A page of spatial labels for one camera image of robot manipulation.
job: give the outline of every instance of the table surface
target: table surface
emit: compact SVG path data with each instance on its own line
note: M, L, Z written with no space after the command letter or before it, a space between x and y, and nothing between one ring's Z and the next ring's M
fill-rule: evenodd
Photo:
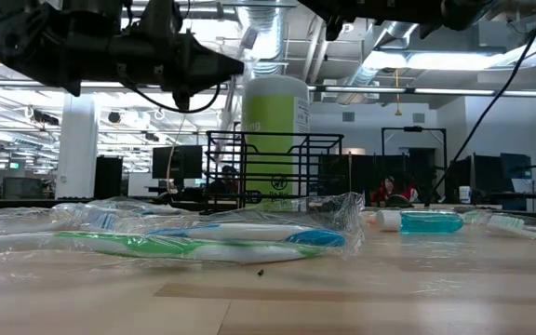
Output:
M536 334L536 241L366 230L347 261L0 255L0 334Z

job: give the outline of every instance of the white pillar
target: white pillar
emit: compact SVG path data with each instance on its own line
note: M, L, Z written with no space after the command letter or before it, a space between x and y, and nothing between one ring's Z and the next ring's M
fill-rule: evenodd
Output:
M92 95L65 95L55 197L94 195L99 110Z

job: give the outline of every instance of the blue liquid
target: blue liquid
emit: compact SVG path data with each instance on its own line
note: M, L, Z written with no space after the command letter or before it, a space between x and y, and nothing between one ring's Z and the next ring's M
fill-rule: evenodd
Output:
M460 215L448 211L403 210L400 218L401 234L451 234L464 224Z

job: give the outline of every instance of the mouthwash bottle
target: mouthwash bottle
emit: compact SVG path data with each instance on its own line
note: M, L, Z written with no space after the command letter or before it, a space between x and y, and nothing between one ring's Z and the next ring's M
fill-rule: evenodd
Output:
M462 228L461 216L451 210L380 210L376 224L383 232L451 234Z

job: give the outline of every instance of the white bottle cap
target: white bottle cap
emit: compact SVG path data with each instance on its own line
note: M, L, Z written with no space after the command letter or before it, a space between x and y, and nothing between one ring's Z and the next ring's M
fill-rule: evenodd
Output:
M382 232L398 232L400 219L398 210L380 210L376 213L376 225Z

